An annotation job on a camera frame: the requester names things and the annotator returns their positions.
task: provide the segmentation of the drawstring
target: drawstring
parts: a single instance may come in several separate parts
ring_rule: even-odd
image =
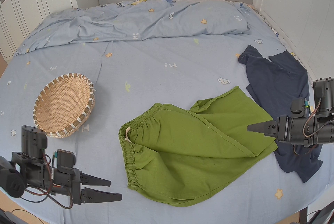
[[[129,138],[128,138],[128,132],[131,130],[131,127],[128,127],[126,130],[125,130],[125,140],[126,141],[128,141],[128,142],[130,142],[130,143],[133,143],[133,142],[131,142],[130,140],[129,140]]]

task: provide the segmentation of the green pants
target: green pants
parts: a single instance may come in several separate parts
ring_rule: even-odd
[[[239,87],[189,111],[156,103],[119,132],[128,188],[173,206],[204,201],[277,149],[274,138],[247,131],[269,120]]]

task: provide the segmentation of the camera mounted on robot arm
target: camera mounted on robot arm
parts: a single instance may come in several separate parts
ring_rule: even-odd
[[[31,126],[22,126],[22,152],[13,152],[11,162],[0,156],[0,187],[10,196],[19,198],[27,191],[34,195],[62,194],[70,197],[70,207],[81,203],[103,203],[120,201],[122,195],[107,193],[82,185],[111,186],[111,181],[100,179],[82,173],[73,168],[76,163],[75,155],[70,151],[58,149],[52,157],[52,166],[46,160],[47,136],[43,130]],[[54,158],[57,159],[57,167],[53,167]],[[39,190],[33,193],[27,188]]]
[[[313,81],[314,103],[311,112],[306,98],[291,103],[291,115],[281,115],[276,120],[249,125],[248,131],[264,133],[277,141],[304,145],[334,142],[334,78]]]

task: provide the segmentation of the navy t-shirt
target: navy t-shirt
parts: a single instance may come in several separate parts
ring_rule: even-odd
[[[255,102],[273,119],[282,114],[291,115],[290,105],[293,99],[309,99],[308,77],[306,69],[288,51],[270,56],[262,55],[251,45],[240,55],[239,62],[246,64],[249,81],[247,90]],[[296,145],[276,142],[278,149],[275,156],[281,169],[286,172],[296,171],[303,182],[307,182],[321,167],[318,160],[322,144],[310,149]]]

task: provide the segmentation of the wicker basket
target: wicker basket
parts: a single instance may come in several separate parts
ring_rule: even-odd
[[[66,74],[52,80],[36,99],[36,127],[50,137],[70,136],[88,119],[95,105],[94,90],[93,83],[82,74]]]

